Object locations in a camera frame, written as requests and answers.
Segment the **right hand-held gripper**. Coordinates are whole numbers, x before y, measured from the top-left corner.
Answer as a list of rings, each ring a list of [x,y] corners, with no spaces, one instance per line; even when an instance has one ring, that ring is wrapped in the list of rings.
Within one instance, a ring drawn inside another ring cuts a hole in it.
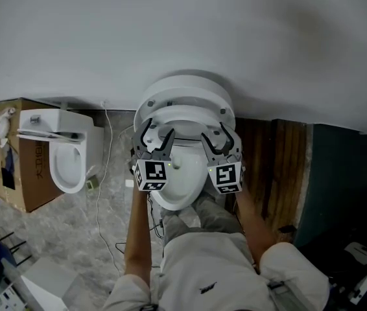
[[[221,122],[226,135],[225,145],[216,149],[206,134],[200,139],[207,157],[207,169],[213,186],[219,194],[231,194],[243,190],[245,167],[242,162],[242,141],[237,132]]]

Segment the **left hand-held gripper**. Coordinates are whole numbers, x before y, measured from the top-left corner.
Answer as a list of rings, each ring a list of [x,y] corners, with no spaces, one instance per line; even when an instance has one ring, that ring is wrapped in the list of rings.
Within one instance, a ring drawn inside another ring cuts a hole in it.
[[[144,136],[152,124],[152,118],[147,119],[136,131],[132,138],[134,149],[131,150],[131,173],[140,191],[160,191],[168,184],[171,167],[171,150],[174,143],[175,131],[171,129],[165,136],[161,146],[152,152],[147,152]]]

